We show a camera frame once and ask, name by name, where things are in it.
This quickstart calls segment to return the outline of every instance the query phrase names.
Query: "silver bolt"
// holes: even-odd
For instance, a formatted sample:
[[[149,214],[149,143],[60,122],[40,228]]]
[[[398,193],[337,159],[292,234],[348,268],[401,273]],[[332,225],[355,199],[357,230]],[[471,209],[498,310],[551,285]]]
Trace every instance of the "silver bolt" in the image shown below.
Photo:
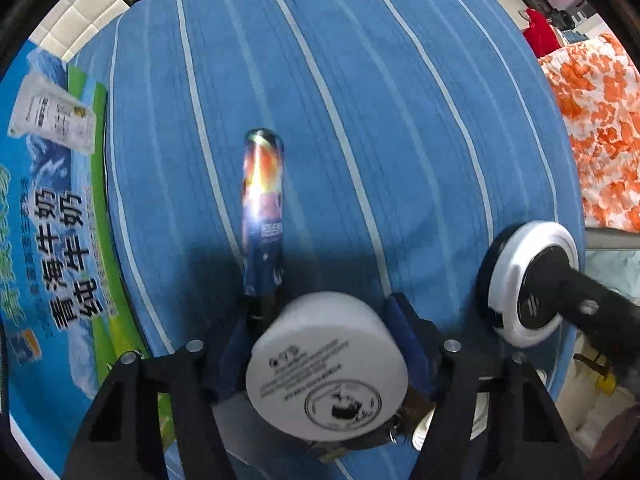
[[[580,312],[583,313],[585,316],[593,316],[598,311],[599,308],[600,308],[600,305],[595,301],[584,300],[578,307],[578,310],[580,310]]]
[[[135,352],[124,352],[124,354],[120,356],[120,362],[124,365],[130,365],[135,362],[137,358],[138,354]]]
[[[460,344],[460,341],[458,341],[457,339],[447,339],[444,342],[444,349],[447,352],[451,352],[452,354],[455,354],[456,352],[460,352],[462,350],[462,345]]]
[[[187,350],[193,354],[204,348],[204,343],[200,339],[192,339],[187,343]]]
[[[527,360],[527,356],[524,355],[522,352],[516,352],[514,355],[511,356],[511,359],[513,359],[514,362],[521,365],[524,361]]]

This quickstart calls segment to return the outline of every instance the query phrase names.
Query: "orange floral fabric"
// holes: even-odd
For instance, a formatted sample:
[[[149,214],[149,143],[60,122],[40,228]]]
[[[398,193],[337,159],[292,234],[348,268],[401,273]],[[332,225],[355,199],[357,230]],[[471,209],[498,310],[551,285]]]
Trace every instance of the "orange floral fabric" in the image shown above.
[[[612,34],[539,60],[574,152],[587,227],[640,232],[640,74]]]

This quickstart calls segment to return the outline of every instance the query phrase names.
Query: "bed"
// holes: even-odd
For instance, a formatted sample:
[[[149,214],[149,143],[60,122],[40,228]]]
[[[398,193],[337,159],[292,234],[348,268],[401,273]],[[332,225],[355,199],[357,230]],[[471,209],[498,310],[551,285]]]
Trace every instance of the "bed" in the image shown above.
[[[447,335],[506,354],[474,304],[494,237],[559,221],[584,264],[562,117],[495,0],[144,0],[71,63],[110,90],[114,241],[153,354],[236,305],[242,138],[256,126],[284,140],[288,298],[339,290],[378,309],[401,291]],[[529,352],[553,396],[574,338],[561,326]],[[241,479],[401,479],[415,457],[388,445],[330,465],[234,467]],[[177,458],[171,470],[180,478]]]

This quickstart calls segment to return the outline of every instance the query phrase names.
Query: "circular logo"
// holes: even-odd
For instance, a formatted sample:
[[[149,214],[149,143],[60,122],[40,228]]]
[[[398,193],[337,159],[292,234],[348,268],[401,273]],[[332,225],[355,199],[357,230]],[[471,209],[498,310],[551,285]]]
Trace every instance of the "circular logo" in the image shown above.
[[[334,380],[312,390],[305,413],[316,426],[331,431],[351,431],[372,423],[380,414],[382,398],[362,381]]]

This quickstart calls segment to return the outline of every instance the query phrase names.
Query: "spray can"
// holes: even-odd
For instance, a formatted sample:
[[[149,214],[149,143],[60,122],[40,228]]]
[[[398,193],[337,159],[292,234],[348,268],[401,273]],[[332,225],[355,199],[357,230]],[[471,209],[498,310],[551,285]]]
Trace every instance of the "spray can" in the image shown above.
[[[244,138],[242,250],[248,327],[256,335],[280,313],[282,284],[282,140],[265,128]]]

